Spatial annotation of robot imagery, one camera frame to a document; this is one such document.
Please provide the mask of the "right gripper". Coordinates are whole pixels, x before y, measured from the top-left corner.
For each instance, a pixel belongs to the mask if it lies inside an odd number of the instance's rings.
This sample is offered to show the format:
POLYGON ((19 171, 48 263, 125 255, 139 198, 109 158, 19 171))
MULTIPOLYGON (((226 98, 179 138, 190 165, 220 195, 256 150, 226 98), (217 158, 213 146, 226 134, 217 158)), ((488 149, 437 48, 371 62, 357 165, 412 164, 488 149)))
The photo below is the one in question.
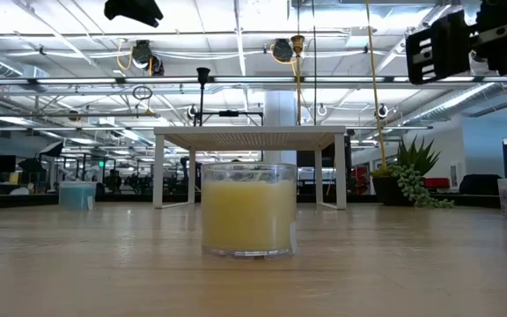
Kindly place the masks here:
POLYGON ((482 1, 475 23, 463 10, 406 39, 409 82, 424 85, 470 70, 469 56, 507 75, 507 0, 482 1))

